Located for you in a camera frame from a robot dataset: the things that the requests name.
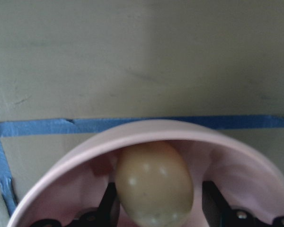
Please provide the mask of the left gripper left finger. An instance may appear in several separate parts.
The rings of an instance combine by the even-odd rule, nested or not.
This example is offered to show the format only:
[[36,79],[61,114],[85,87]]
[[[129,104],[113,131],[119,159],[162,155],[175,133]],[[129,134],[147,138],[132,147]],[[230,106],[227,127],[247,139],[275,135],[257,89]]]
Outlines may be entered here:
[[46,213],[31,222],[31,227],[116,227],[117,192],[114,182],[109,182],[100,193],[101,198],[92,200],[93,191],[69,193],[63,199],[45,206]]

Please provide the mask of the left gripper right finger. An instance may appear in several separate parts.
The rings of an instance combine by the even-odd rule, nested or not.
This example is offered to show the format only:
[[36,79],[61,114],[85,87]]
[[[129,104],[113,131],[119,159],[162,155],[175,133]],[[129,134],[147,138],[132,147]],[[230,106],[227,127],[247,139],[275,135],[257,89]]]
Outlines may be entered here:
[[284,227],[284,216],[268,224],[246,209],[230,206],[213,181],[203,182],[203,213],[210,227]]

